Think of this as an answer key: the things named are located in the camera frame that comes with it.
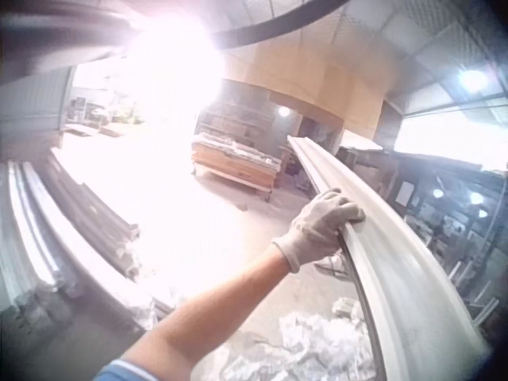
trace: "workbench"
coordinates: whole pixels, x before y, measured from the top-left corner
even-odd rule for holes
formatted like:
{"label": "workbench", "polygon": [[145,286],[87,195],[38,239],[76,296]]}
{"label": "workbench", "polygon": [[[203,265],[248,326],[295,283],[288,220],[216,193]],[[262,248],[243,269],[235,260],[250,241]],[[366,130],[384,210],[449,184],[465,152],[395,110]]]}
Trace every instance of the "workbench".
{"label": "workbench", "polygon": [[270,201],[280,160],[254,148],[227,138],[199,134],[192,143],[192,161],[196,169],[204,169],[223,178],[265,193]]}

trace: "blue sleeve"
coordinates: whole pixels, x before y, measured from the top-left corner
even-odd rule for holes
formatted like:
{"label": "blue sleeve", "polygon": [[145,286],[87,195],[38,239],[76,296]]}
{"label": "blue sleeve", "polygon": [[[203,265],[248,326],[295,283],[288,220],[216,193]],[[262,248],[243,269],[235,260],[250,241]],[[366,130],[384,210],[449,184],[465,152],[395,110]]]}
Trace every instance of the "blue sleeve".
{"label": "blue sleeve", "polygon": [[156,377],[124,360],[115,360],[95,376],[94,381],[158,381]]}

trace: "ceiling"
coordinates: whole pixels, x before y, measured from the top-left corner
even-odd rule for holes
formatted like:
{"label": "ceiling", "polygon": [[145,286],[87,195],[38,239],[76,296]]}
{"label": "ceiling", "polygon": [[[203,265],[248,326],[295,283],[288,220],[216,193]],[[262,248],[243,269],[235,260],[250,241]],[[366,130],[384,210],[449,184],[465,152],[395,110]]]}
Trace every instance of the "ceiling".
{"label": "ceiling", "polygon": [[[158,13],[167,4],[125,2],[145,14]],[[193,0],[180,7],[218,31],[259,24],[304,2]],[[383,87],[386,100],[402,115],[461,108],[473,120],[508,126],[503,106],[508,104],[508,39],[485,1],[351,0],[303,28],[300,39],[327,46],[329,59]],[[474,94],[459,81],[459,74],[471,69],[488,78],[488,85]]]}

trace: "work glove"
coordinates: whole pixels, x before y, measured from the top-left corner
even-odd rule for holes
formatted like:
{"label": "work glove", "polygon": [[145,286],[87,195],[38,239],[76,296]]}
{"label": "work glove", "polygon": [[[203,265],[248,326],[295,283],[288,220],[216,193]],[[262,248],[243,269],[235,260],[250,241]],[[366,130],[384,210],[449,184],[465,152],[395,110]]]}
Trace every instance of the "work glove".
{"label": "work glove", "polygon": [[289,262],[291,272],[331,256],[339,249],[338,230],[346,222],[362,221],[364,212],[344,197],[340,189],[318,194],[291,222],[286,235],[272,242]]}

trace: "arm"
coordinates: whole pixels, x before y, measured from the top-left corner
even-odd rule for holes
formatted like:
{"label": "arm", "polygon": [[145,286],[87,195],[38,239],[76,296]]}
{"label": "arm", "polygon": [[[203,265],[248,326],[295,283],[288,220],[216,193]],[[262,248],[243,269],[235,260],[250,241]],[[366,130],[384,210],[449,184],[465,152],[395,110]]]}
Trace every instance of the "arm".
{"label": "arm", "polygon": [[122,357],[161,379],[187,380],[194,365],[226,341],[264,297],[290,272],[331,256],[337,230],[363,219],[356,204],[339,190],[319,194],[291,222],[289,232],[273,240],[248,270],[184,304],[146,333]]}
{"label": "arm", "polygon": [[153,375],[189,379],[206,354],[233,335],[264,297],[289,273],[271,244],[249,269],[190,300],[146,333],[122,357]]}

